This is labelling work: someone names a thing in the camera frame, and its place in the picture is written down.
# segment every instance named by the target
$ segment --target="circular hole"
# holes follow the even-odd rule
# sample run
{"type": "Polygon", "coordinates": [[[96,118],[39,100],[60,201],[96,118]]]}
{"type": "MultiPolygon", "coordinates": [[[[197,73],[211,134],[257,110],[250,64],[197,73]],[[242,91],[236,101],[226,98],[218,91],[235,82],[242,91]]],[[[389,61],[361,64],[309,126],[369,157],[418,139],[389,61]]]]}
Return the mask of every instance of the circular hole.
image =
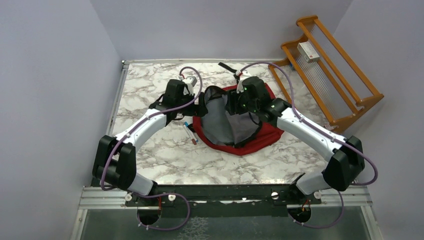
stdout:
{"type": "Polygon", "coordinates": [[[149,214],[143,211],[139,211],[138,212],[138,219],[140,220],[140,222],[144,225],[152,225],[154,223],[156,223],[159,219],[159,215],[158,214],[149,214]]]}

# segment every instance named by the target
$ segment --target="wooden drying rack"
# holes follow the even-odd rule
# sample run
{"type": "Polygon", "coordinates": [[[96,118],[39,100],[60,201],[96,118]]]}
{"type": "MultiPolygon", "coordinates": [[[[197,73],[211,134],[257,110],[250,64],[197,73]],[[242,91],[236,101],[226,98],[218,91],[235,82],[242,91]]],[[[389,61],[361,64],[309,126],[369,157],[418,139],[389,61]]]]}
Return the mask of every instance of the wooden drying rack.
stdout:
{"type": "MultiPolygon", "coordinates": [[[[333,35],[327,30],[327,28],[321,23],[321,21],[318,19],[316,15],[299,18],[296,21],[296,25],[302,29],[303,35],[297,40],[283,43],[281,45],[281,49],[284,51],[287,57],[281,61],[274,62],[274,64],[278,65],[279,67],[287,66],[291,64],[294,67],[294,69],[297,71],[300,78],[303,80],[304,84],[306,85],[307,89],[309,90],[310,94],[313,96],[316,103],[321,108],[325,117],[328,119],[329,125],[335,127],[332,131],[335,133],[341,134],[346,129],[348,129],[348,127],[350,127],[356,120],[358,120],[362,115],[364,115],[369,109],[371,109],[376,103],[378,103],[384,97],[384,95],[381,94],[376,89],[376,87],[370,82],[367,76],[365,76],[365,74],[361,71],[361,69],[349,57],[349,55],[340,46],[340,44],[336,41],[333,35]],[[326,52],[323,50],[323,48],[319,45],[317,40],[312,35],[311,29],[314,26],[317,26],[322,31],[322,33],[327,37],[329,42],[334,46],[334,48],[338,51],[338,53],[344,58],[347,64],[349,64],[349,66],[360,78],[363,84],[365,84],[365,86],[369,89],[372,96],[365,97],[365,98],[360,98],[358,96],[355,90],[351,87],[351,85],[348,83],[348,81],[345,79],[342,73],[337,69],[335,64],[332,62],[332,60],[329,58],[329,56],[326,54],[326,52]],[[310,41],[315,46],[316,51],[321,55],[321,58],[317,61],[317,64],[322,69],[323,73],[326,75],[326,77],[331,82],[331,84],[334,86],[336,91],[340,94],[341,98],[347,104],[348,108],[352,112],[351,115],[348,115],[339,119],[335,119],[331,115],[328,107],[324,104],[323,100],[321,99],[317,91],[314,89],[310,80],[307,78],[307,76],[305,75],[301,67],[296,62],[296,57],[298,57],[300,54],[299,51],[297,50],[298,43],[303,43],[306,41],[310,41]],[[354,102],[352,102],[349,99],[345,91],[342,89],[339,83],[335,80],[335,78],[327,69],[325,64],[321,61],[321,59],[325,60],[325,62],[330,67],[330,69],[334,72],[334,74],[340,80],[341,84],[347,90],[348,94],[350,94],[354,102]]],[[[279,76],[277,75],[275,71],[275,67],[270,65],[269,69],[272,75],[275,77],[287,101],[291,103],[292,100],[290,98],[290,95],[287,92],[286,88],[283,86],[283,83],[281,82],[279,76]]]]}

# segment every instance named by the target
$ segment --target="black mounting plate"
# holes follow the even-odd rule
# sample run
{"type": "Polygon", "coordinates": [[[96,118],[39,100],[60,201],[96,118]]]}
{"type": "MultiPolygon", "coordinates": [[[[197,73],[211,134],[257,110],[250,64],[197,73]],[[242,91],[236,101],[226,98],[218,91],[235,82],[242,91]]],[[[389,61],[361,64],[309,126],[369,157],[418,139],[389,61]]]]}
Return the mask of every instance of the black mounting plate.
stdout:
{"type": "MultiPolygon", "coordinates": [[[[289,196],[289,184],[232,184],[232,185],[158,185],[152,195],[178,193],[190,202],[191,216],[201,218],[272,216],[287,217],[287,205],[301,205],[306,199],[310,204],[320,204],[313,194],[304,199],[289,196]],[[279,194],[273,199],[271,193],[279,194]]],[[[170,201],[167,196],[160,198],[162,218],[184,218],[187,206],[183,199],[170,201]]],[[[125,203],[127,207],[159,206],[158,198],[133,197],[125,203]]]]}

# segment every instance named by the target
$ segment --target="pen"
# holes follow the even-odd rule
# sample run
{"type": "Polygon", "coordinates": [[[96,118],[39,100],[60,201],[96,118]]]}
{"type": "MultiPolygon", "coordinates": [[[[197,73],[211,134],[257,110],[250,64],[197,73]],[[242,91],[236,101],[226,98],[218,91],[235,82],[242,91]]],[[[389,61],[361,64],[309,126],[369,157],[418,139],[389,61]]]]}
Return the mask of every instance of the pen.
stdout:
{"type": "Polygon", "coordinates": [[[189,130],[189,128],[188,128],[185,124],[184,124],[182,127],[184,128],[185,132],[187,133],[188,138],[190,138],[190,139],[191,139],[191,142],[192,142],[194,145],[197,145],[195,138],[193,138],[193,136],[190,134],[190,133],[192,133],[192,131],[190,131],[190,130],[189,130]]]}
{"type": "Polygon", "coordinates": [[[187,127],[188,129],[188,134],[190,134],[190,136],[196,141],[196,143],[199,141],[196,137],[196,135],[189,129],[189,124],[185,121],[184,125],[187,127]]]}

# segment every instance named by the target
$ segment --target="glass panel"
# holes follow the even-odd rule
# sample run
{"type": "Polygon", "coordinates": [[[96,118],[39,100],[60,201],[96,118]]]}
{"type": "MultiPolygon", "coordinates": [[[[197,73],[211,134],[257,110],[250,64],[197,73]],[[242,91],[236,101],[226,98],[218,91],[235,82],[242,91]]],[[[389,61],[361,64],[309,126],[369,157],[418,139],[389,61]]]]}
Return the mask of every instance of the glass panel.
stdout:
{"type": "MultiPolygon", "coordinates": [[[[308,224],[325,225],[339,216],[339,207],[315,207],[308,224]]],[[[160,227],[178,225],[181,219],[160,219],[160,227]]],[[[346,207],[343,219],[327,229],[301,227],[289,217],[192,217],[182,228],[175,231],[146,230],[138,227],[136,210],[89,210],[83,240],[225,240],[225,239],[344,239],[369,240],[361,207],[346,207]]]]}

